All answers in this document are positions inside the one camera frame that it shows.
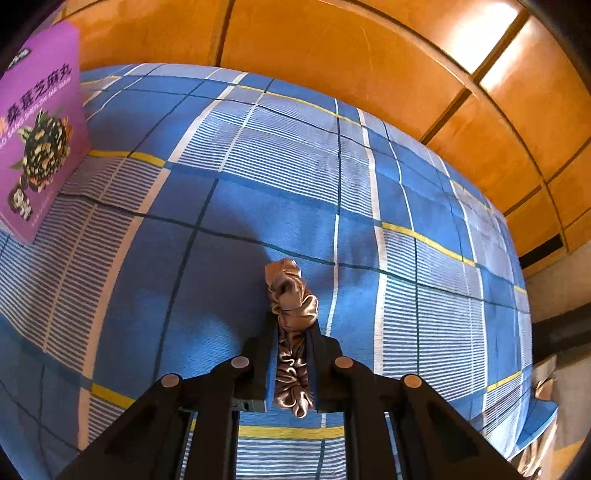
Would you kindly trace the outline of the blue plaid bedsheet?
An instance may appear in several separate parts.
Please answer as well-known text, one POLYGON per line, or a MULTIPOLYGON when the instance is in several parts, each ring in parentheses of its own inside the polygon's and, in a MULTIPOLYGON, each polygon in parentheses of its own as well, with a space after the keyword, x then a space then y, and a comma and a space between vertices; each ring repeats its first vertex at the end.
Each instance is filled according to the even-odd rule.
POLYGON ((23 478, 56 478, 160 376, 238 354, 283 258, 322 333, 423 377, 504 457, 555 432, 507 222, 437 153, 252 73, 148 63, 80 82, 88 154, 33 242, 1 237, 1 445, 23 478))

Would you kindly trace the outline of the brown satin scrunchie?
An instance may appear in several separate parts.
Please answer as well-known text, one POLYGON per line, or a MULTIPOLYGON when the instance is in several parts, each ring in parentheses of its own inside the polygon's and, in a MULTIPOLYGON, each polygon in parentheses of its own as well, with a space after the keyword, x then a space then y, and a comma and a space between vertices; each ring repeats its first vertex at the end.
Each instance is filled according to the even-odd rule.
POLYGON ((264 274, 270 311, 279 328, 273 402, 303 419, 314 406, 305 360, 305 332, 318 321, 318 297, 308 289, 294 259, 267 264, 264 274))

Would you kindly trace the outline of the purple snack carton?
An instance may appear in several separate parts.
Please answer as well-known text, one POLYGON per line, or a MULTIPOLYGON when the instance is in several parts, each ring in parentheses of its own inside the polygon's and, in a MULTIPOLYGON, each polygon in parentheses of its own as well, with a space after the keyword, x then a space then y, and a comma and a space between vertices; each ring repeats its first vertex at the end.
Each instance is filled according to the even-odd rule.
POLYGON ((30 37, 1 78, 1 231, 33 242, 89 150, 79 31, 63 21, 30 37))

